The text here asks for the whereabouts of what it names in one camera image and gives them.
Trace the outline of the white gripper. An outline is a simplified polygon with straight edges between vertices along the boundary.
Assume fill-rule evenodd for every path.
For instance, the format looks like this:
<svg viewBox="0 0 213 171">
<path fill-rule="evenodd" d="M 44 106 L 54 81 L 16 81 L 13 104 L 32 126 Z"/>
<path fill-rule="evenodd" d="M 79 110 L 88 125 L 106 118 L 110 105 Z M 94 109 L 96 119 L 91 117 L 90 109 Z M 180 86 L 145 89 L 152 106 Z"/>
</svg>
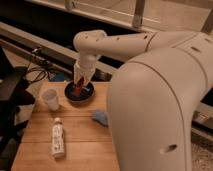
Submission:
<svg viewBox="0 0 213 171">
<path fill-rule="evenodd" d="M 81 77 L 84 78 L 84 87 L 88 86 L 95 73 L 95 63 L 97 59 L 94 55 L 79 55 L 74 65 L 74 84 L 78 85 Z"/>
</svg>

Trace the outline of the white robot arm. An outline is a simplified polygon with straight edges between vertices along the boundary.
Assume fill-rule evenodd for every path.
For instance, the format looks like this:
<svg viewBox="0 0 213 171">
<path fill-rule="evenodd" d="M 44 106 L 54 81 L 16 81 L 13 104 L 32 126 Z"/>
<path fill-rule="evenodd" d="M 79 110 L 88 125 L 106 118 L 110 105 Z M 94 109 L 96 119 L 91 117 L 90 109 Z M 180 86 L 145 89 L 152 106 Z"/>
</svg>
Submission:
<svg viewBox="0 0 213 171">
<path fill-rule="evenodd" d="M 100 56 L 120 59 L 107 114 L 121 171 L 192 171 L 191 123 L 213 88 L 213 38 L 176 31 L 74 37 L 74 79 L 90 81 Z"/>
</svg>

